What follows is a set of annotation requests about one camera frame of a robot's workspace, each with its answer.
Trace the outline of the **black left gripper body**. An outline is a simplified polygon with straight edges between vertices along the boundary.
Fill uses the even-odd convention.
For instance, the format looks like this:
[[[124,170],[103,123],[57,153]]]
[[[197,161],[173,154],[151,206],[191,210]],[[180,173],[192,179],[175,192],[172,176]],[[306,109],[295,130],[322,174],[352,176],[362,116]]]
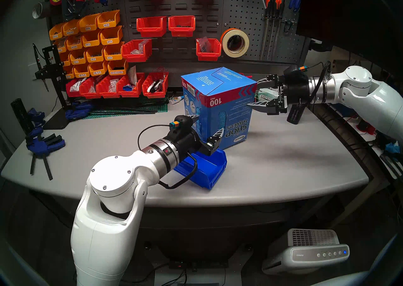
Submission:
[[[170,141],[176,148],[178,163],[187,158],[188,154],[199,151],[204,144],[195,130],[171,130],[167,134],[166,140]]]

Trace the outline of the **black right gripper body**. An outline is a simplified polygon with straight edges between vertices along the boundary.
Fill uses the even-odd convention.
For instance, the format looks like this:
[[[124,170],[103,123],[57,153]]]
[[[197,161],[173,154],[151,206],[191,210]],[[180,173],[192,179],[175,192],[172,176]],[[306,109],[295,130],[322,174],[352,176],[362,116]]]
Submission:
[[[296,78],[280,76],[280,83],[283,84],[283,95],[288,106],[306,103],[309,100],[311,89],[307,76],[298,76]]]

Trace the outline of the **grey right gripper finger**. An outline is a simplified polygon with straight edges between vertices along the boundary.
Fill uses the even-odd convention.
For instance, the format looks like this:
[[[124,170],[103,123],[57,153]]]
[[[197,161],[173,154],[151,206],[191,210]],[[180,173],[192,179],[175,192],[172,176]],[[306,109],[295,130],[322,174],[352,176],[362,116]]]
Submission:
[[[257,85],[282,85],[283,76],[282,75],[267,75],[257,81]]]
[[[279,98],[257,101],[246,105],[254,111],[265,113],[267,115],[287,113],[287,107],[285,107],[284,101]]]

